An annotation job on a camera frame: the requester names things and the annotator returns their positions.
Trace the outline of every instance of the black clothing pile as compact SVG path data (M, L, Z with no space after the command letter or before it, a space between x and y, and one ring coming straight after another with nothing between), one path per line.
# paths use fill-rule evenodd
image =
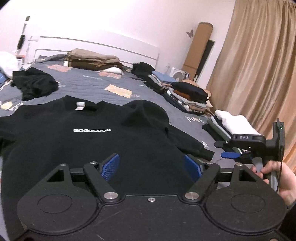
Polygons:
M11 86L16 86L22 92L22 100L32 100L48 96L59 89L59 83L48 73L31 67L27 70L12 73Z
M158 86L156 83L153 82L153 80L150 79L150 77L148 77L152 74L153 71L155 71L155 69L150 64L140 62L138 64L133 64L133 69L131 72L138 78L143 79L144 84L147 87L153 89L158 94L163 94L165 92L165 89Z
M83 110L76 110L78 102L85 103ZM184 194L194 183L184 155L207 160L214 155L170 125L165 110L152 102L119 106L70 96L23 105L13 115L0 117L0 153L2 206L10 240L24 232L17 202L61 163L82 168L118 153L119 168L109 183L121 196Z
M172 83L173 89L190 96L190 101L206 104L208 94L202 89L186 82Z

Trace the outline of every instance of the beige curtain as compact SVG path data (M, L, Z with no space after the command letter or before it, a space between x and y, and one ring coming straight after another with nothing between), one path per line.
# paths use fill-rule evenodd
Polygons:
M296 4L237 0L208 83L215 109L244 115L267 138L285 123L284 161L296 171Z

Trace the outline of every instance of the metal screw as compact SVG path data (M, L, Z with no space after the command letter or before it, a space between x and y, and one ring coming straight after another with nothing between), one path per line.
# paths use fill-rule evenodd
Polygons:
M104 198L109 199L109 200L113 200L117 197L118 197L118 194L116 192L106 192L104 194Z
M148 202L155 202L155 201L156 201L156 199L154 197L148 198Z
M196 192L188 192L185 194L185 198L190 199L190 200L195 200L198 199L200 196Z

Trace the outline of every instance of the round black pad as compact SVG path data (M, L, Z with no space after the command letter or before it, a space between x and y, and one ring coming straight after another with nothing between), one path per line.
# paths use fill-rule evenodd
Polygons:
M31 189L17 206L20 221L43 234L65 234L83 227L97 210L88 191L59 182Z
M253 194L238 194L231 198L231 206L242 213L256 213L265 207L265 202Z
M213 192L206 210L219 226L235 233L263 233L278 227L286 214L283 199L268 186L256 182Z
M72 199L63 194L52 194L42 198L38 207L46 213L62 213L72 205Z

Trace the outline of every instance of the folded white shirt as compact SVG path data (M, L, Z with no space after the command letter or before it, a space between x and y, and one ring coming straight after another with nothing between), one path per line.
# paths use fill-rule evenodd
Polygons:
M231 134L261 135L243 115L231 115L229 112L222 110L216 110L215 115L219 120L222 120L223 126Z

